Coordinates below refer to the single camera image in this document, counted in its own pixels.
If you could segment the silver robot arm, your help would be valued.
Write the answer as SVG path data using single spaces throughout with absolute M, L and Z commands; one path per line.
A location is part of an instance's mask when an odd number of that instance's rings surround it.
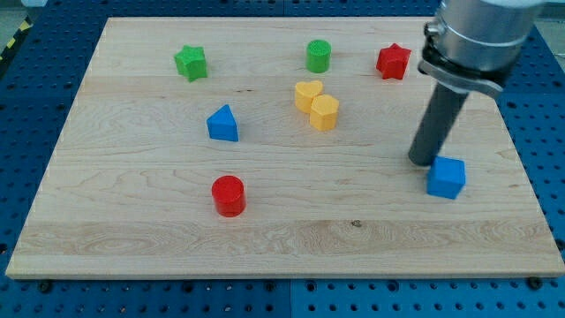
M 545 0 L 442 0 L 418 70 L 462 94 L 498 97 Z

